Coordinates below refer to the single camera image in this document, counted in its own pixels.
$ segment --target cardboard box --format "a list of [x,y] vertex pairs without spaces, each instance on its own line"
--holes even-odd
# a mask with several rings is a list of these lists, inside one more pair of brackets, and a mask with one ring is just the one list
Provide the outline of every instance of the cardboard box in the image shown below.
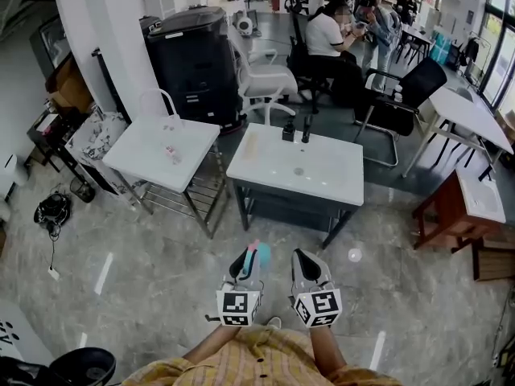
[[505,132],[509,142],[513,144],[515,142],[515,113],[510,110],[502,116],[499,113],[499,110],[497,110],[495,118],[499,126],[502,128],[502,131]]
[[81,113],[86,113],[93,101],[72,55],[51,74],[45,87],[61,108],[76,107]]

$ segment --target pink object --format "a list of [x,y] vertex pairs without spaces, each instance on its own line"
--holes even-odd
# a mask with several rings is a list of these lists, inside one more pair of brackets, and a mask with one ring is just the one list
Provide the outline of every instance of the pink object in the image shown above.
[[247,250],[249,250],[250,252],[255,252],[256,250],[258,250],[258,245],[259,245],[259,240],[256,239],[252,244],[249,244],[249,247],[247,248]]

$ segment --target glass door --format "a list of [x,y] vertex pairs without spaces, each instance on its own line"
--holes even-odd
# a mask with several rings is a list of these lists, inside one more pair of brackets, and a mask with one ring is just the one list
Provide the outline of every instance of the glass door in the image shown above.
[[492,106],[500,100],[502,91],[509,82],[509,74],[512,70],[514,59],[515,31],[507,27],[488,83],[484,87],[484,96]]

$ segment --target wooden stool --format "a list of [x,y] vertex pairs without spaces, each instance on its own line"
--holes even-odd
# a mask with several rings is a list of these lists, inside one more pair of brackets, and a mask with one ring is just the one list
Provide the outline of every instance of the wooden stool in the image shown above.
[[[434,204],[437,225],[426,234],[424,213]],[[443,184],[413,212],[418,219],[420,237],[414,248],[430,244],[437,237],[453,236],[455,253],[505,223],[505,212],[495,182],[463,171],[453,171]]]

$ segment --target black bottle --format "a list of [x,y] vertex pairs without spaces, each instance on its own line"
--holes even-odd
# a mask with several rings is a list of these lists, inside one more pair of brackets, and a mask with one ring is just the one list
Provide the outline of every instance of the black bottle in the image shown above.
[[282,129],[282,140],[285,140],[287,142],[292,142],[293,138],[295,136],[295,126],[293,124],[294,117],[290,117],[288,119],[288,122]]

